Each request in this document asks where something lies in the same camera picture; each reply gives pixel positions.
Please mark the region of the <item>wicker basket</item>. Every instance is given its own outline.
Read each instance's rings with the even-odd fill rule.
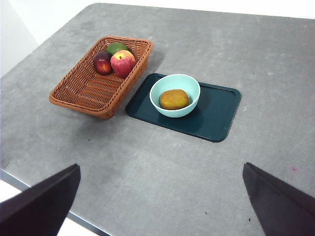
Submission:
[[[122,79],[115,73],[98,74],[94,56],[112,42],[129,47],[137,63]],[[153,43],[146,39],[106,36],[99,39],[49,94],[49,101],[100,118],[111,118],[125,95],[147,67]]]

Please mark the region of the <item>gray table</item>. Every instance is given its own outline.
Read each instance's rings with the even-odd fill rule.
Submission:
[[[49,92],[106,35],[155,45],[116,114],[50,104]],[[127,116],[154,72],[238,89],[227,138],[211,143]],[[2,176],[33,185],[78,163],[72,215],[111,235],[262,236],[243,164],[315,196],[314,124],[315,20],[93,4],[1,79]]]

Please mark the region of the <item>white wall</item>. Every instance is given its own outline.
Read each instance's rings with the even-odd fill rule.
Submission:
[[[95,2],[315,19],[314,0],[1,0],[1,76]]]

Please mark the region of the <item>red apple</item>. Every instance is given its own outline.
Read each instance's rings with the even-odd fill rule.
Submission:
[[[110,63],[119,77],[126,78],[136,65],[136,59],[131,52],[120,50],[112,56]]]
[[[101,51],[93,59],[93,65],[95,70],[102,74],[107,75],[112,71],[112,66],[110,64],[110,55],[108,52]]]

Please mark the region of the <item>green fruit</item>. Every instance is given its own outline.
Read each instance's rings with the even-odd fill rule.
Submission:
[[[177,110],[189,105],[189,98],[185,91],[172,89],[165,91],[159,98],[159,103],[163,109]]]
[[[106,51],[109,54],[111,54],[111,55],[114,55],[116,52],[118,52],[120,50],[127,50],[127,51],[129,51],[129,48],[126,45],[122,44],[122,43],[111,43],[106,48]]]

